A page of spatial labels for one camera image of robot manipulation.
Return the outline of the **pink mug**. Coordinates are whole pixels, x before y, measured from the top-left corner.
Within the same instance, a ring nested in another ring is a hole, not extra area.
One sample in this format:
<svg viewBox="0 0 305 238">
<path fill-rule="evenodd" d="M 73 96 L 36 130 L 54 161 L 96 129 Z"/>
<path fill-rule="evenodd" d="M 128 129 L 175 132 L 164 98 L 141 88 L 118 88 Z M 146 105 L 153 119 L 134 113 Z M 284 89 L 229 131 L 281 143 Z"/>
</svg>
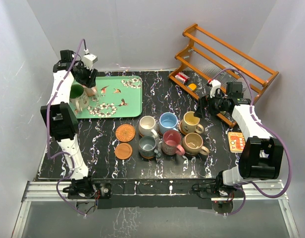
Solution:
<svg viewBox="0 0 305 238">
<path fill-rule="evenodd" d="M 88 88 L 86 86 L 83 86 L 83 87 L 84 87 L 84 90 L 85 90 L 86 94 L 88 95 L 88 97 L 95 96 L 98 93 L 96 86 L 91 87 L 91 88 Z"/>
</svg>

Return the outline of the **cream yellow mug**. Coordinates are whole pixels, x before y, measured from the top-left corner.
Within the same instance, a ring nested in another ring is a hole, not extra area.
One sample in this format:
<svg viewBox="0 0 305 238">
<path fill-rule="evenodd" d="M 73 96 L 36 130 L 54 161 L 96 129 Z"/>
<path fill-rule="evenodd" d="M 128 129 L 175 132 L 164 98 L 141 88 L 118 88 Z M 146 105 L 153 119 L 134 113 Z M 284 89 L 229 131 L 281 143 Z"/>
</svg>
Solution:
<svg viewBox="0 0 305 238">
<path fill-rule="evenodd" d="M 202 133 L 204 132 L 204 127 L 200 124 L 201 119 L 194 117 L 194 112 L 186 112 L 182 119 L 188 125 L 197 125 L 202 129 Z"/>
</svg>

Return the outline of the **green inside mug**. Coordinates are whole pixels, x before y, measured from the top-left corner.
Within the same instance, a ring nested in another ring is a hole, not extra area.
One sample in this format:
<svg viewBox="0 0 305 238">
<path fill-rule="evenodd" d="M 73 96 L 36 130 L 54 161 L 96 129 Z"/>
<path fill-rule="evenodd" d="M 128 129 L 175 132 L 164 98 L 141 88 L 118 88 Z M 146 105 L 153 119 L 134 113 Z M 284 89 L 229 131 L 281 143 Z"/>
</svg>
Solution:
<svg viewBox="0 0 305 238">
<path fill-rule="evenodd" d="M 74 105 L 75 110 L 79 113 L 89 106 L 89 97 L 83 86 L 73 84 L 69 96 L 70 102 Z"/>
</svg>

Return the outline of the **light blue mug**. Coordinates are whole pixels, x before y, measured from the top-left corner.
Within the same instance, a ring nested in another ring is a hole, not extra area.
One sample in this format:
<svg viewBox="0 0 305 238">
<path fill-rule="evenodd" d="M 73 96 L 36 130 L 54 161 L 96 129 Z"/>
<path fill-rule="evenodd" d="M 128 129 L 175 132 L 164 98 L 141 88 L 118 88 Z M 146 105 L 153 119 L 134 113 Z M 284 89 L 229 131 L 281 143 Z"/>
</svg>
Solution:
<svg viewBox="0 0 305 238">
<path fill-rule="evenodd" d="M 163 113 L 158 122 L 158 131 L 164 135 L 169 130 L 178 130 L 178 118 L 171 112 Z"/>
</svg>

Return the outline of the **gold brown mug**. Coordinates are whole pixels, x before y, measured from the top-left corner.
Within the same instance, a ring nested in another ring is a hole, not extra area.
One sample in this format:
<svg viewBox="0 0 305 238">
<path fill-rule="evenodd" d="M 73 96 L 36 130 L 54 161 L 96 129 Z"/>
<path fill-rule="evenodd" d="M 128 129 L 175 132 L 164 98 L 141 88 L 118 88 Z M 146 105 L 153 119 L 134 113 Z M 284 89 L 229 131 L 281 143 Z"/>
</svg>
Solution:
<svg viewBox="0 0 305 238">
<path fill-rule="evenodd" d="M 182 139 L 182 147 L 189 153 L 201 153 L 207 156 L 209 149 L 203 145 L 202 137 L 197 133 L 189 133 Z"/>
</svg>

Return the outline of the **maroon tall mug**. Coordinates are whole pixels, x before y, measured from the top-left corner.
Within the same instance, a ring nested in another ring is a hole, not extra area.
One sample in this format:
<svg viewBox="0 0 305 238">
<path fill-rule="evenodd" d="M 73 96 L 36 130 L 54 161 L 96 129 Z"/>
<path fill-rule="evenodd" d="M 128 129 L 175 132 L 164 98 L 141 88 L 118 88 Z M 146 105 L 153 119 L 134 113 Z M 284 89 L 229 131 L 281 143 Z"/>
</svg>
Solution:
<svg viewBox="0 0 305 238">
<path fill-rule="evenodd" d="M 184 148 L 181 146 L 181 135 L 176 130 L 168 130 L 163 134 L 161 149 L 166 155 L 185 154 Z"/>
</svg>

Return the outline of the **silver white mug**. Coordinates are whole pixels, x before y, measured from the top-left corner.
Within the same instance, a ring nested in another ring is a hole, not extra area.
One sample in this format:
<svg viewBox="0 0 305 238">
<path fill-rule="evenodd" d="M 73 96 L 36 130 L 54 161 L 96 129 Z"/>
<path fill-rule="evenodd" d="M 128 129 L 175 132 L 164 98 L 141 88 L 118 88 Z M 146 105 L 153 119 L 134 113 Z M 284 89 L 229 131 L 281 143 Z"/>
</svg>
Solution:
<svg viewBox="0 0 305 238">
<path fill-rule="evenodd" d="M 141 133 L 150 132 L 153 134 L 154 139 L 158 138 L 157 123 L 156 123 L 155 119 L 151 116 L 144 116 L 140 119 L 139 131 Z"/>
</svg>

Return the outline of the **dark grey mug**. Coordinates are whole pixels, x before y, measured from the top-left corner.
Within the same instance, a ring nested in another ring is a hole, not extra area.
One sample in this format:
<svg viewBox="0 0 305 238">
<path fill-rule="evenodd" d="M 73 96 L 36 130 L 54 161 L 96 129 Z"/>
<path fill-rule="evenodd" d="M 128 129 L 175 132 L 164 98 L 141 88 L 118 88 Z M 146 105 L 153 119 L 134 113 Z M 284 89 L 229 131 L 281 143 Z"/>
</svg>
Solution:
<svg viewBox="0 0 305 238">
<path fill-rule="evenodd" d="M 161 157 L 160 151 L 157 149 L 156 139 L 152 136 L 144 136 L 139 141 L 139 153 L 146 156 Z"/>
</svg>

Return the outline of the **light orange wooden coaster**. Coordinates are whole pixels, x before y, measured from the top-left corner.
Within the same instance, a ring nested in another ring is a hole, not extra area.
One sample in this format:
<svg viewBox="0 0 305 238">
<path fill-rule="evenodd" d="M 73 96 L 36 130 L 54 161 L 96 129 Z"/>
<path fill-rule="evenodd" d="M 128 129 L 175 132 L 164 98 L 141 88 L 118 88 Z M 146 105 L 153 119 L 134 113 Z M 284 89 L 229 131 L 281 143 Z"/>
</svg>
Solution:
<svg viewBox="0 0 305 238">
<path fill-rule="evenodd" d="M 141 156 L 145 159 L 153 159 L 155 157 L 155 156 L 146 156 L 146 155 L 142 155 L 142 154 L 141 154 Z"/>
</svg>

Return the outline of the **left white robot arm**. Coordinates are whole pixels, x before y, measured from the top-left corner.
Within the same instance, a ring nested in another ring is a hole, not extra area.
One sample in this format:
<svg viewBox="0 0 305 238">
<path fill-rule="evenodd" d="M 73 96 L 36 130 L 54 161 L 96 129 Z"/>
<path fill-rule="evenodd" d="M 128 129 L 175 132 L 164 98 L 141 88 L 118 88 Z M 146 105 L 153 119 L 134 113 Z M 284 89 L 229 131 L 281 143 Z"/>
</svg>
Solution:
<svg viewBox="0 0 305 238">
<path fill-rule="evenodd" d="M 53 87 L 46 106 L 40 109 L 47 127 L 47 139 L 51 137 L 58 142 L 62 151 L 55 156 L 63 155 L 70 169 L 70 179 L 83 179 L 88 176 L 89 169 L 84 163 L 78 145 L 78 121 L 70 107 L 71 85 L 76 82 L 82 90 L 89 88 L 97 93 L 96 76 L 93 69 L 97 56 L 84 50 L 84 55 L 77 60 L 78 53 L 62 50 L 61 59 L 53 66 Z"/>
</svg>

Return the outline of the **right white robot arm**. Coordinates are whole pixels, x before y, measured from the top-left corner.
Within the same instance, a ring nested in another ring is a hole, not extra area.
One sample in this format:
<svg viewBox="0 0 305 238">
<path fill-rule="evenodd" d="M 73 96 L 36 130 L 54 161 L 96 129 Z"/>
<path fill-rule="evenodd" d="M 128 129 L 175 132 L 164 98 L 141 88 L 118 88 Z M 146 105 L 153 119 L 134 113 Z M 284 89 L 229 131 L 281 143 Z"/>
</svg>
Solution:
<svg viewBox="0 0 305 238">
<path fill-rule="evenodd" d="M 244 98 L 242 83 L 228 82 L 226 93 L 221 90 L 218 80 L 211 79 L 208 86 L 211 88 L 210 93 L 198 100 L 194 116 L 203 118 L 206 112 L 215 115 L 227 111 L 237 122 L 245 139 L 238 165 L 221 171 L 216 176 L 215 192 L 225 197 L 235 185 L 277 179 L 283 158 L 283 145 L 262 127 L 251 100 Z"/>
</svg>

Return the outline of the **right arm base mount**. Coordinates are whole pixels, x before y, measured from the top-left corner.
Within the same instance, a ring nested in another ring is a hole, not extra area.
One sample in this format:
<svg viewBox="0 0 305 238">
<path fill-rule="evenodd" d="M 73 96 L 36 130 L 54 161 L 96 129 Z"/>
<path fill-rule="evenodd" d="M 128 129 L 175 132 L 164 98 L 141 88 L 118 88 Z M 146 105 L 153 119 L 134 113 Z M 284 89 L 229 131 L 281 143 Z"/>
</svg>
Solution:
<svg viewBox="0 0 305 238">
<path fill-rule="evenodd" d="M 223 206 L 233 206 L 233 199 L 236 191 L 240 191 L 243 195 L 243 202 L 241 206 L 233 211 L 233 208 L 224 208 Z M 235 215 L 244 206 L 246 202 L 246 194 L 241 185 L 225 185 L 223 183 L 223 171 L 219 172 L 213 182 L 196 183 L 192 186 L 194 192 L 199 198 L 206 199 L 208 196 L 226 198 L 225 201 L 215 201 L 218 206 L 218 211 L 215 210 L 215 215 L 221 215 L 224 218 L 227 216 Z"/>
</svg>

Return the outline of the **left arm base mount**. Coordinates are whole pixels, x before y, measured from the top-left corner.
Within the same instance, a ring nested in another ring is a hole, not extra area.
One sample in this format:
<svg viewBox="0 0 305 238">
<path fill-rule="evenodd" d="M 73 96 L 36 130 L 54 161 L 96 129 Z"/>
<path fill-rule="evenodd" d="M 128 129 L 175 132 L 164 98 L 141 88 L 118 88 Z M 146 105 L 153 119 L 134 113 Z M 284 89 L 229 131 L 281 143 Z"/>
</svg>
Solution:
<svg viewBox="0 0 305 238">
<path fill-rule="evenodd" d="M 112 185 L 110 183 L 95 182 L 91 176 L 83 177 L 82 179 L 72 179 L 71 184 L 62 189 L 62 192 L 67 195 L 69 199 L 93 199 L 94 205 L 87 211 L 79 211 L 77 205 L 74 207 L 80 215 L 85 218 L 91 209 L 96 209 L 99 205 L 100 199 L 110 199 Z"/>
</svg>

